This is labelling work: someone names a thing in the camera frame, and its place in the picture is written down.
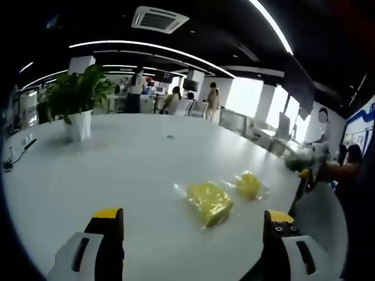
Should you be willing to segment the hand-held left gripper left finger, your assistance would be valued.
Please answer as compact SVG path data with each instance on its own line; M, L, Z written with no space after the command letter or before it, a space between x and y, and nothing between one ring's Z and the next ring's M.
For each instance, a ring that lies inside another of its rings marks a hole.
M123 280L123 242L123 209L101 210L56 252L47 280Z

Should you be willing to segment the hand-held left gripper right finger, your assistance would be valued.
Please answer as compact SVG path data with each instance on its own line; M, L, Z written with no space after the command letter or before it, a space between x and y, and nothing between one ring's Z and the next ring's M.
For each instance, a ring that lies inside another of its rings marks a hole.
M328 254L302 235L288 214L264 212L262 268L264 280L336 280Z

